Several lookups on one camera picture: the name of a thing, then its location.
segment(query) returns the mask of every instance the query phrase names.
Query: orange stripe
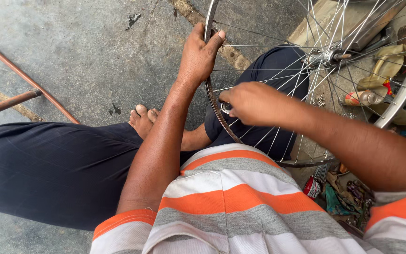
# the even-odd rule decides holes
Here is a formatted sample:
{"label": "orange stripe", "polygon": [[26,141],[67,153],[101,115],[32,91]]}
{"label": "orange stripe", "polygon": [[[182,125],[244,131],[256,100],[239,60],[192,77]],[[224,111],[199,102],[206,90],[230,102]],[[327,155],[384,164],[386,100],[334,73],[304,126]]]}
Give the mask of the orange stripe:
{"label": "orange stripe", "polygon": [[269,165],[272,165],[274,167],[281,169],[281,167],[279,167],[273,160],[271,160],[269,157],[267,157],[261,153],[249,151],[249,150],[232,150],[232,151],[226,151],[226,152],[220,152],[220,153],[216,153],[216,154],[212,154],[212,155],[207,155],[203,158],[196,159],[195,161],[191,162],[181,171],[181,175],[184,175],[185,170],[193,170],[196,167],[201,166],[207,162],[217,160],[217,159],[227,159],[227,158],[233,158],[233,157],[257,159],[257,160],[261,160]]}
{"label": "orange stripe", "polygon": [[180,198],[163,197],[159,209],[168,207],[190,214],[213,214],[245,211],[261,204],[269,205],[276,212],[283,214],[323,211],[302,192],[274,196],[259,192],[247,184],[240,184],[226,191],[189,194]]}
{"label": "orange stripe", "polygon": [[371,209],[371,218],[365,231],[380,220],[391,216],[406,219],[406,197],[384,206],[373,207]]}
{"label": "orange stripe", "polygon": [[152,210],[138,209],[122,212],[121,214],[112,216],[95,228],[93,240],[97,239],[100,235],[105,234],[109,230],[128,222],[145,222],[153,226],[154,220],[156,219],[156,214],[157,212]]}

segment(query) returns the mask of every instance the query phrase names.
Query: dark trousers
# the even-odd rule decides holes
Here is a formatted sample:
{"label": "dark trousers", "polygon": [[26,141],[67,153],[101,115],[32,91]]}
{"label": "dark trousers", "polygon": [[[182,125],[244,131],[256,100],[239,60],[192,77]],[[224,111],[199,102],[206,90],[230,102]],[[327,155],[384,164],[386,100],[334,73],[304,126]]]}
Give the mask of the dark trousers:
{"label": "dark trousers", "polygon": [[[249,69],[284,69],[299,56],[291,48],[274,48],[260,56]],[[297,69],[297,61],[289,68]],[[245,71],[236,84],[262,81],[279,71]],[[283,71],[277,77],[298,73]],[[299,83],[308,76],[304,73]],[[279,87],[289,78],[267,84]],[[280,90],[289,93],[297,77]],[[294,93],[302,98],[308,79]],[[229,123],[234,119],[226,116]],[[234,142],[223,131],[211,107],[207,109],[205,128],[213,144]],[[240,121],[232,126],[238,136],[250,129]],[[270,127],[255,127],[243,138],[255,145]],[[275,137],[272,131],[257,146],[265,153]],[[280,130],[270,155],[281,159],[290,132]],[[0,125],[0,212],[52,225],[94,230],[116,212],[121,189],[142,139],[127,123],[89,127],[72,123],[10,123]],[[181,153],[181,163],[196,151]]]}

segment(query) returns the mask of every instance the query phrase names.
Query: copper pipe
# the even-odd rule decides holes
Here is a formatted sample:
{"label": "copper pipe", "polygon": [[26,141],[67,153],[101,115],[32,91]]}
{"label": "copper pipe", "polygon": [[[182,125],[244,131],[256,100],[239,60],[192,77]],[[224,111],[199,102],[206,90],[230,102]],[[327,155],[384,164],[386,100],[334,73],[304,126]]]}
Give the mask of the copper pipe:
{"label": "copper pipe", "polygon": [[39,89],[33,89],[33,90],[27,91],[23,94],[14,96],[10,99],[3,100],[0,102],[0,112],[5,109],[8,109],[9,107],[13,107],[17,104],[20,104],[20,103],[30,100],[32,98],[38,97],[40,95],[42,95],[42,92]]}
{"label": "copper pipe", "polygon": [[48,93],[45,89],[43,89],[39,84],[37,84],[34,80],[32,80],[25,72],[23,72],[19,67],[17,67],[13,62],[7,59],[3,54],[0,52],[0,60],[3,61],[10,69],[12,69],[16,74],[18,74],[21,78],[23,78],[27,83],[31,84],[36,89],[39,89],[43,96],[47,98],[51,103],[53,103],[56,108],[58,108],[72,123],[79,123],[76,118],[74,118],[65,108],[62,106],[59,101],[57,101],[50,93]]}

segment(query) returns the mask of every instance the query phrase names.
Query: shirt sleeve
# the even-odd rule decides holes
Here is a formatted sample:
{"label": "shirt sleeve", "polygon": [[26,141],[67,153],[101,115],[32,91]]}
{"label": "shirt sleeve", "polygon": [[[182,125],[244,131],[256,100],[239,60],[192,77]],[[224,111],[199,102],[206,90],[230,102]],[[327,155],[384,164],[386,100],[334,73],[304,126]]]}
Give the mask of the shirt sleeve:
{"label": "shirt sleeve", "polygon": [[140,254],[152,229],[156,212],[126,211],[102,222],[93,234],[90,254]]}
{"label": "shirt sleeve", "polygon": [[406,253],[406,192],[375,193],[363,240],[383,253]]}

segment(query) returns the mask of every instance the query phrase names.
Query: fingernail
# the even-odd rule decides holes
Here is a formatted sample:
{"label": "fingernail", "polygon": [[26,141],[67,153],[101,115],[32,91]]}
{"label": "fingernail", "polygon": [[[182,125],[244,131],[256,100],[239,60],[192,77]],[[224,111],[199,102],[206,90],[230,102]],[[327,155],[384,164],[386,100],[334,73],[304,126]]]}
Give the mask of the fingernail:
{"label": "fingernail", "polygon": [[220,30],[220,32],[218,34],[219,34],[220,38],[225,39],[225,31]]}

